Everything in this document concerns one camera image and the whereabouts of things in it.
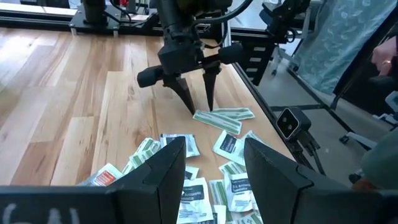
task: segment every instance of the wooden tabletop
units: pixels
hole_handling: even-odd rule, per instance
[[[0,185],[76,185],[108,162],[123,169],[160,133],[194,134],[201,155],[187,164],[222,178],[227,160],[212,151],[221,130],[193,120],[162,82],[138,87],[137,73],[159,64],[161,46],[160,37],[0,29]],[[250,108],[256,118],[241,133],[253,130],[292,158],[234,68],[222,69],[215,108]],[[201,73],[185,77],[196,109],[208,110]]]

